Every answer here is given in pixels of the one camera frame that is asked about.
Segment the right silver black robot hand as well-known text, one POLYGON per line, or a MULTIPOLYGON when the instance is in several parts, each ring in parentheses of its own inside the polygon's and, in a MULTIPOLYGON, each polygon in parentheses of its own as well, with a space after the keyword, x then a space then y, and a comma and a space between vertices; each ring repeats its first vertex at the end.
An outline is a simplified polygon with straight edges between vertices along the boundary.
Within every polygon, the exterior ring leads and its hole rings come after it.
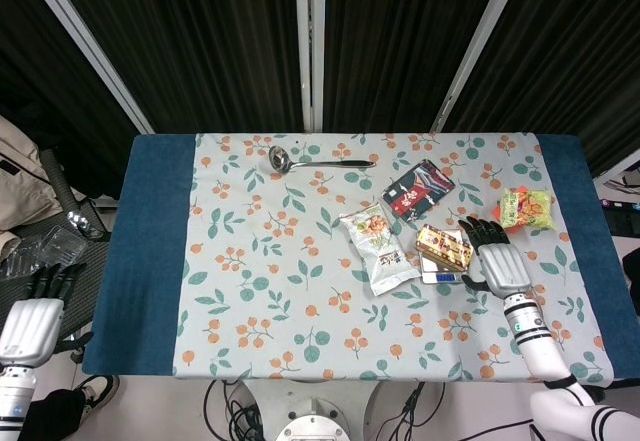
POLYGON ((468 216, 458 225, 466 233, 484 275, 483 281, 462 275, 466 287, 490 292, 500 299, 530 288, 531 279, 520 253, 497 222, 468 216))

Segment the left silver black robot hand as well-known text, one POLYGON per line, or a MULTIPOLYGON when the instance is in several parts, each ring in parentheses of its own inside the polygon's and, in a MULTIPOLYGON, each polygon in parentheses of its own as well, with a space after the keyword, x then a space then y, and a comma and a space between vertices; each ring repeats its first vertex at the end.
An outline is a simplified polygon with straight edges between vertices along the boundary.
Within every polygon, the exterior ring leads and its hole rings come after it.
POLYGON ((1 333, 1 366, 35 369, 52 355, 70 351, 78 360, 92 335, 74 340, 60 337, 65 312, 84 263, 42 267, 27 278, 21 297, 8 313, 1 333))

